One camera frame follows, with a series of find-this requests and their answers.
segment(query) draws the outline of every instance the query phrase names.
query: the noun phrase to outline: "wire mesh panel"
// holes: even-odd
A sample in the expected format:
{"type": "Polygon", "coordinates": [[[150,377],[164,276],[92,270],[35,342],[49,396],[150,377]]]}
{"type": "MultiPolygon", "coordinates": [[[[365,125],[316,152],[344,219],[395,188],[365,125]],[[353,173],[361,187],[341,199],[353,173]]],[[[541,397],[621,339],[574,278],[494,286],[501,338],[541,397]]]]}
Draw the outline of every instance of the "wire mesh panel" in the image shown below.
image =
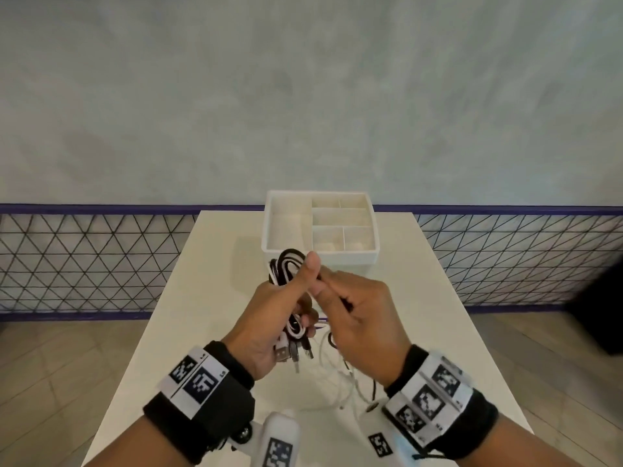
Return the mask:
{"type": "MultiPolygon", "coordinates": [[[[195,218],[0,215],[0,313],[149,313],[195,218]]],[[[466,306],[564,303],[623,255],[623,216],[416,218],[466,306]]]]}

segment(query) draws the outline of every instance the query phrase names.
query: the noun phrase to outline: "hand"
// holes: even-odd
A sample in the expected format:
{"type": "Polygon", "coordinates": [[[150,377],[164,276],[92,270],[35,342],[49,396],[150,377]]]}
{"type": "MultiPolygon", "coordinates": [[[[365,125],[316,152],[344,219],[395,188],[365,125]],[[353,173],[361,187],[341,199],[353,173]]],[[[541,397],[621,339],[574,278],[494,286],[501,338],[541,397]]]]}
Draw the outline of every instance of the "hand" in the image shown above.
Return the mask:
{"type": "Polygon", "coordinates": [[[307,336],[316,333],[318,312],[312,309],[307,294],[320,270],[316,252],[307,254],[305,263],[287,285],[264,282],[257,287],[251,301],[238,318],[234,329],[222,339],[229,353],[240,362],[254,380],[268,374],[276,364],[274,345],[292,313],[301,315],[307,336]]]}
{"type": "Polygon", "coordinates": [[[333,342],[344,359],[387,388],[400,375],[411,346],[389,288],[324,266],[320,276],[310,292],[329,319],[333,342]],[[340,297],[353,305],[351,313],[340,297]]]}

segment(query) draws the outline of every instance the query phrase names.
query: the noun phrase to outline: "person's right hand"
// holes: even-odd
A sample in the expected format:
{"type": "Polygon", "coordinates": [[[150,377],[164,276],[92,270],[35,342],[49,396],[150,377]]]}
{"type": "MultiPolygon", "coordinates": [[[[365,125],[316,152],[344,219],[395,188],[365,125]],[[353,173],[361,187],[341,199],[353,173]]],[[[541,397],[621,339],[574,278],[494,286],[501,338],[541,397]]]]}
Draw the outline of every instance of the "person's right hand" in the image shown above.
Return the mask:
{"type": "Polygon", "coordinates": [[[385,388],[400,375],[411,343],[385,283],[320,269],[309,292],[323,309],[344,359],[385,388]],[[340,300],[353,305],[348,313],[340,300]]]}

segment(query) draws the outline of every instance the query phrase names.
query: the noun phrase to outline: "person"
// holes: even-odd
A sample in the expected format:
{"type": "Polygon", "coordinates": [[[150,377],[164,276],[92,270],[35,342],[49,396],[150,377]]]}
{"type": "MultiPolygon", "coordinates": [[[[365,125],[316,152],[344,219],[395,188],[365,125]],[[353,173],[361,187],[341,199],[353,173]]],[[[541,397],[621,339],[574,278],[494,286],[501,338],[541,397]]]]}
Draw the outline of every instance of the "person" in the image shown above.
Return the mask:
{"type": "MultiPolygon", "coordinates": [[[[274,344],[292,313],[301,315],[307,335],[314,336],[318,313],[312,308],[310,295],[326,314],[334,343],[344,359],[386,390],[394,384],[409,353],[417,346],[412,345],[402,327],[389,288],[383,282],[333,272],[321,266],[314,252],[307,255],[288,284],[278,287],[264,282],[258,286],[236,325],[222,339],[230,355],[248,372],[245,375],[260,380],[275,367],[274,344]],[[350,312],[342,299],[352,305],[350,312]]],[[[460,467],[579,465],[501,414],[494,418],[485,434],[472,452],[456,459],[460,467]]],[[[87,464],[88,467],[189,465],[145,416],[87,464]]]]}

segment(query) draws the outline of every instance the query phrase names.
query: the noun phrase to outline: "floor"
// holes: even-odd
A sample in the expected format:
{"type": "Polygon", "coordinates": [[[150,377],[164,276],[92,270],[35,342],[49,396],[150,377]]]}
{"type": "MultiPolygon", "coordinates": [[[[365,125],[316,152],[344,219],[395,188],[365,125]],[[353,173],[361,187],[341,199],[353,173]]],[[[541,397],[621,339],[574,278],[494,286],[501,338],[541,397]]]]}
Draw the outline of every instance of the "floor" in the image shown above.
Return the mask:
{"type": "MultiPolygon", "coordinates": [[[[535,434],[623,467],[623,357],[560,313],[473,316],[535,434]]],[[[79,467],[146,321],[0,325],[0,465],[79,467]]]]}

